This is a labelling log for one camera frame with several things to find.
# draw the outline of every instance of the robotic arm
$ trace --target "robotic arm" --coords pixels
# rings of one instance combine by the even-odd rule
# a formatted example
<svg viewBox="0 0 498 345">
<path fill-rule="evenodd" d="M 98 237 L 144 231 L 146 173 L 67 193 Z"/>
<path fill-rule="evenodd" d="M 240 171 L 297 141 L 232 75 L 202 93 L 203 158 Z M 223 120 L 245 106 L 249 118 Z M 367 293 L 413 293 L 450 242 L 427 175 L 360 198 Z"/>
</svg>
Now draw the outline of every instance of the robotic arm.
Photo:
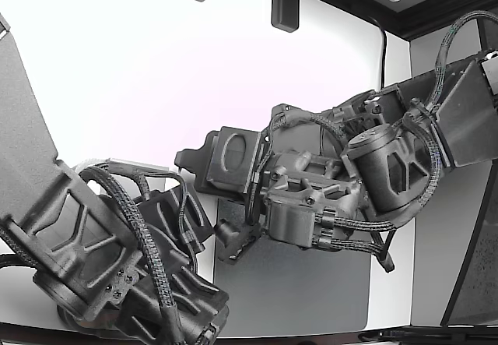
<svg viewBox="0 0 498 345">
<path fill-rule="evenodd" d="M 58 160 L 4 25 L 0 238 L 15 255 L 1 256 L 0 268 L 37 269 L 34 283 L 74 329 L 85 332 L 110 313 L 124 337 L 148 345 L 204 345 L 223 329 L 228 295 L 196 273 L 195 256 L 212 234 L 228 263 L 264 236 L 302 249 L 367 252 L 392 271 L 395 231 L 438 181 L 456 167 L 498 158 L 498 53 L 446 63 L 459 27 L 476 17 L 498 23 L 487 12 L 460 18 L 434 72 L 319 114 L 279 105 L 262 132 L 210 132 L 201 149 L 175 160 L 195 174 L 193 186 L 161 167 L 104 160 L 71 169 Z M 131 199 L 116 176 L 133 180 L 141 195 Z M 180 185 L 150 191 L 148 176 Z M 106 194 L 94 194 L 89 181 Z M 244 222 L 221 220 L 213 230 L 196 192 L 244 204 Z M 356 239 L 358 232 L 371 242 Z"/>
<path fill-rule="evenodd" d="M 305 249 L 368 252 L 392 271 L 395 231 L 440 178 L 498 157 L 496 52 L 446 65 L 458 27 L 479 14 L 489 17 L 474 12 L 453 25 L 433 72 L 320 114 L 279 105 L 263 132 L 223 127 L 201 149 L 179 152 L 175 164 L 196 175 L 198 192 L 246 206 L 242 226 L 216 225 L 219 257 L 236 262 L 264 234 Z M 372 241 L 355 240 L 354 231 Z"/>
</svg>

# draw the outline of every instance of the screw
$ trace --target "screw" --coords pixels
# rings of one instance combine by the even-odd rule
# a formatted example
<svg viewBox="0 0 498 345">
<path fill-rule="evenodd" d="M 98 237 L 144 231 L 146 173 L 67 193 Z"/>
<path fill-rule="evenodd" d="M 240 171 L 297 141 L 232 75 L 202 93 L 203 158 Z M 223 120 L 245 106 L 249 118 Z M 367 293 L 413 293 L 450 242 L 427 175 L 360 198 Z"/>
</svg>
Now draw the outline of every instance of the screw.
<svg viewBox="0 0 498 345">
<path fill-rule="evenodd" d="M 372 114 L 380 114 L 382 112 L 382 106 L 377 105 L 372 109 Z"/>
</svg>

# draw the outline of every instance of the black cable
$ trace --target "black cable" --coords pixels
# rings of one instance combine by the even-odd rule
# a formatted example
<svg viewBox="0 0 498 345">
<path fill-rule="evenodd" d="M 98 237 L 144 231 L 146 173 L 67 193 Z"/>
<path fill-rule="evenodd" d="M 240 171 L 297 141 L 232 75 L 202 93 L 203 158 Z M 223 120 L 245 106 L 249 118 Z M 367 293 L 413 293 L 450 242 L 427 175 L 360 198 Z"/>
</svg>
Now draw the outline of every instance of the black cable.
<svg viewBox="0 0 498 345">
<path fill-rule="evenodd" d="M 188 199 L 188 190 L 187 190 L 187 185 L 185 183 L 185 180 L 181 177 L 181 175 L 175 174 L 173 172 L 170 172 L 170 173 L 167 173 L 167 172 L 147 173 L 147 174 L 143 174 L 143 173 L 124 174 L 121 172 L 115 172 L 115 171 L 111 170 L 108 162 L 96 164 L 95 166 L 109 172 L 110 174 L 116 174 L 118 176 L 123 176 L 125 178 L 129 178 L 129 179 L 133 180 L 137 184 L 137 186 L 139 187 L 140 194 L 142 196 L 144 196 L 145 199 L 147 199 L 146 196 L 148 196 L 150 193 L 150 187 L 149 187 L 149 183 L 147 182 L 146 176 L 155 177 L 155 178 L 172 178 L 172 179 L 175 179 L 176 181 L 178 181 L 178 183 L 180 184 L 180 187 L 181 187 L 181 201 L 180 201 L 180 208 L 178 211 L 178 227 L 180 229 L 181 237 L 183 237 L 183 238 L 187 234 L 185 232 L 184 222 L 189 226 L 189 228 L 190 228 L 189 231 L 192 233 L 192 225 L 188 222 L 188 220 L 185 221 L 185 216 L 184 216 L 185 207 L 187 205 L 187 199 Z M 201 220 L 201 226 L 203 226 L 204 220 L 202 219 L 202 215 L 200 214 L 200 211 L 199 211 L 199 209 L 196 208 L 196 206 L 194 206 L 194 208 L 195 208 L 195 212 L 198 214 L 198 216 Z M 195 273 L 197 273 L 197 271 L 198 271 L 197 256 L 195 255 L 194 249 L 191 247 L 190 242 L 186 241 L 185 244 L 187 245 L 188 254 L 189 254 L 189 257 L 191 260 L 191 270 L 194 271 Z"/>
<path fill-rule="evenodd" d="M 379 260 L 385 261 L 386 258 L 388 257 L 389 253 L 389 248 L 391 247 L 392 239 L 396 234 L 396 230 L 389 231 L 388 237 L 386 238 L 386 242 L 384 243 L 384 246 L 382 247 L 382 252 L 381 255 L 379 255 Z"/>
<path fill-rule="evenodd" d="M 394 224 L 387 220 L 384 222 L 364 222 L 362 220 L 336 217 L 334 219 L 334 225 L 365 232 L 387 232 L 395 229 Z"/>
<path fill-rule="evenodd" d="M 360 240 L 339 240 L 334 238 L 330 241 L 330 245 L 336 249 L 365 252 L 376 257 L 382 253 L 382 246 Z"/>
<path fill-rule="evenodd" d="M 102 170 L 108 171 L 110 174 L 122 176 L 124 178 L 128 178 L 128 179 L 133 180 L 133 182 L 137 185 L 137 187 L 139 187 L 140 195 L 142 195 L 144 197 L 146 197 L 150 193 L 149 183 L 147 182 L 146 176 L 144 174 L 117 173 L 117 172 L 110 170 L 108 162 L 96 164 L 95 166 L 98 168 L 101 168 Z"/>
<path fill-rule="evenodd" d="M 369 16 L 370 20 L 375 23 L 382 34 L 382 50 L 381 50 L 381 90 L 385 87 L 386 79 L 386 55 L 388 53 L 388 35 L 381 24 L 373 17 Z"/>
<path fill-rule="evenodd" d="M 26 264 L 17 254 L 0 255 L 0 269 L 4 267 L 31 267 Z"/>
<path fill-rule="evenodd" d="M 191 231 L 192 225 L 188 223 L 189 220 L 186 219 L 185 216 L 185 208 L 187 206 L 187 199 L 188 199 L 187 183 L 185 182 L 185 180 L 182 178 L 181 175 L 176 174 L 174 172 L 146 172 L 144 173 L 144 175 L 151 178 L 171 178 L 176 180 L 180 184 L 181 201 L 180 201 L 180 207 L 178 209 L 178 227 L 180 228 L 181 237 L 184 239 L 185 244 L 187 245 L 187 250 L 191 259 L 191 270 L 194 273 L 197 273 L 198 271 L 197 255 L 195 254 L 195 251 L 191 245 L 191 242 L 193 241 L 191 238 L 194 237 L 195 234 Z M 184 222 L 190 227 L 188 233 L 185 232 Z"/>
<path fill-rule="evenodd" d="M 426 102 L 426 107 L 429 111 L 432 111 L 434 106 L 437 106 L 439 98 L 443 91 L 448 52 L 450 50 L 451 43 L 453 43 L 454 37 L 467 22 L 470 22 L 471 20 L 477 18 L 487 19 L 498 24 L 497 15 L 492 14 L 491 12 L 486 12 L 484 10 L 476 10 L 474 12 L 463 15 L 450 26 L 450 29 L 444 36 L 443 42 L 441 43 L 439 52 L 437 54 L 436 64 L 434 66 L 434 72 L 436 73 L 436 83 L 434 84 L 433 91 L 430 94 L 428 101 Z"/>
<path fill-rule="evenodd" d="M 129 222 L 134 231 L 139 241 L 139 247 L 146 257 L 149 273 L 158 296 L 161 315 L 163 316 L 163 321 L 166 323 L 165 326 L 168 326 L 173 343 L 185 344 L 183 332 L 179 328 L 180 319 L 177 304 L 164 270 L 161 255 L 146 222 L 143 220 L 139 208 L 121 187 L 119 182 L 107 171 L 98 167 L 88 167 L 79 175 L 85 182 L 95 181 L 116 201 L 119 210 L 123 213 L 124 218 Z"/>
</svg>

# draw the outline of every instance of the white backdrop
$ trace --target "white backdrop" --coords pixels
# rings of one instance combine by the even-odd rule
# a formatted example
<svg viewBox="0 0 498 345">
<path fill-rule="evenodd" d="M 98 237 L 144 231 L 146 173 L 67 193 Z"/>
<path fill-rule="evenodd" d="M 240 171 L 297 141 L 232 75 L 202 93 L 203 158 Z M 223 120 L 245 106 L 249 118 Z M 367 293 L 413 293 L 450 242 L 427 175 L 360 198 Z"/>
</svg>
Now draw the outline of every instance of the white backdrop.
<svg viewBox="0 0 498 345">
<path fill-rule="evenodd" d="M 375 26 L 301 0 L 300 28 L 286 33 L 271 26 L 271 4 L 0 0 L 0 12 L 61 159 L 71 166 L 116 157 L 172 167 L 178 150 L 200 147 L 213 129 L 264 128 L 277 104 L 322 111 L 377 88 Z M 389 35 L 386 84 L 409 77 L 409 43 Z M 407 250 L 408 242 L 410 251 L 412 229 L 404 232 L 394 250 Z M 391 285 L 375 262 L 372 274 L 380 280 L 370 285 L 399 289 L 396 279 L 412 273 L 402 269 L 410 268 L 412 254 L 399 258 L 406 261 L 398 259 Z M 0 296 L 0 322 L 60 328 L 47 309 L 52 303 L 30 281 L 33 273 L 8 270 L 0 273 L 0 292 L 10 292 Z M 399 302 L 378 304 L 389 312 Z M 408 324 L 409 310 L 394 314 Z"/>
</svg>

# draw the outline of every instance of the gray mat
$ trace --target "gray mat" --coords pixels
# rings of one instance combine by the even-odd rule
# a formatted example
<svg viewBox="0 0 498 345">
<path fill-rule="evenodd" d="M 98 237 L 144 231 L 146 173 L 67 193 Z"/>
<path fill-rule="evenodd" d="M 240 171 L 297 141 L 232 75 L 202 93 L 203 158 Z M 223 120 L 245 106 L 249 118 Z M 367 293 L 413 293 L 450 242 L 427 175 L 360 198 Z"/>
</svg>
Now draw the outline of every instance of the gray mat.
<svg viewBox="0 0 498 345">
<path fill-rule="evenodd" d="M 219 201 L 219 219 L 241 221 L 243 211 Z M 355 332 L 368 316 L 370 255 L 302 251 L 262 238 L 235 266 L 216 261 L 215 284 L 230 295 L 222 337 Z"/>
</svg>

